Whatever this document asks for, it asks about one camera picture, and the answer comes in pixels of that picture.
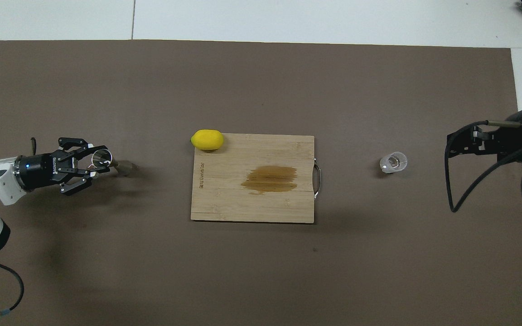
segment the brown table surface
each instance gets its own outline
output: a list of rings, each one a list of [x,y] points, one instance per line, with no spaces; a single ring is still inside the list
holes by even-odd
[[[516,109],[509,49],[0,41],[0,158],[69,136],[142,169],[0,204],[26,285],[0,325],[522,325],[521,167],[452,214],[442,161]],[[315,136],[315,224],[191,221],[203,128]],[[493,162],[454,159],[455,196]],[[0,309],[16,289],[0,271]]]

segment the metal handle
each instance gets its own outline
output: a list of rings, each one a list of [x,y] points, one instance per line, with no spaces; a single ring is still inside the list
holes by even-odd
[[[313,169],[317,169],[317,181],[319,184],[317,185],[317,190],[314,190],[313,192],[313,199],[317,199],[317,194],[319,194],[319,190],[321,189],[321,169],[319,168],[319,165],[317,165],[317,159],[313,158]]]

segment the cutting board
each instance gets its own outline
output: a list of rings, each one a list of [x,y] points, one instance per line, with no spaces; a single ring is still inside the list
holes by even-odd
[[[223,136],[194,151],[192,220],[313,223],[313,136]]]

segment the white table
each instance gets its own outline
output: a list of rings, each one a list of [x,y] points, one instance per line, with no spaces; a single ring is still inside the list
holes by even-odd
[[[522,109],[522,12],[516,2],[0,0],[0,39],[199,39],[511,48],[517,105]]]

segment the clear glass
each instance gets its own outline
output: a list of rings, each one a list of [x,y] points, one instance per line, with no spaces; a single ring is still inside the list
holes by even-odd
[[[408,165],[408,159],[399,151],[388,154],[380,160],[380,169],[383,173],[397,173],[406,169],[406,165]]]

